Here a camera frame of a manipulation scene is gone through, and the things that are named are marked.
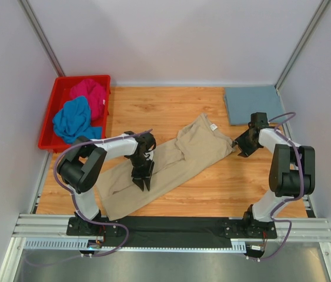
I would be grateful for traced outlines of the beige t shirt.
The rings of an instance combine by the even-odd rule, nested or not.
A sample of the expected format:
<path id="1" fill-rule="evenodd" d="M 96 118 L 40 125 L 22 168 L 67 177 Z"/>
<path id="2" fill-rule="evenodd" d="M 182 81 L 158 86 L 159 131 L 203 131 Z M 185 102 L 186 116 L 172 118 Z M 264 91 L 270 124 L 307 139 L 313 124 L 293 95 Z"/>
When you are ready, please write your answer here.
<path id="1" fill-rule="evenodd" d="M 133 183 L 129 160 L 101 173 L 95 186 L 107 217 L 117 220 L 182 185 L 232 152 L 232 139 L 202 113 L 178 131 L 176 138 L 157 146 L 150 189 L 141 190 Z"/>

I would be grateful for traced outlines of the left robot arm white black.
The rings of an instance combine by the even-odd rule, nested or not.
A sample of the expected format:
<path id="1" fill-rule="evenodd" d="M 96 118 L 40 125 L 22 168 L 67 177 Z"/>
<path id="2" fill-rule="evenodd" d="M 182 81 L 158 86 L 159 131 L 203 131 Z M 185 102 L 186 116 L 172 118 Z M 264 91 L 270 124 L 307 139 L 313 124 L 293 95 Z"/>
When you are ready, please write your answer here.
<path id="1" fill-rule="evenodd" d="M 104 161 L 125 157 L 132 164 L 131 180 L 142 191 L 151 188 L 156 140 L 150 130 L 131 131 L 108 138 L 88 139 L 80 136 L 57 158 L 53 175 L 56 182 L 70 192 L 75 216 L 70 218 L 69 231 L 95 234 L 107 226 L 98 208 L 92 188 L 97 182 Z"/>

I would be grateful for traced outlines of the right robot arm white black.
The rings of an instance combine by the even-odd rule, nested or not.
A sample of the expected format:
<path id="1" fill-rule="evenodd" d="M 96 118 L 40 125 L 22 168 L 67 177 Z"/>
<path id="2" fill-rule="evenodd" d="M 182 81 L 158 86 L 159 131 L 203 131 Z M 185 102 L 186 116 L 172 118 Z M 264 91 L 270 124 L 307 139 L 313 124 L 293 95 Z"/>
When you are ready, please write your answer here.
<path id="1" fill-rule="evenodd" d="M 239 155 L 251 156 L 260 148 L 272 153 L 269 190 L 243 215 L 247 227 L 269 228 L 275 216 L 289 203 L 313 193 L 315 189 L 315 150 L 288 139 L 273 127 L 248 129 L 233 144 Z"/>

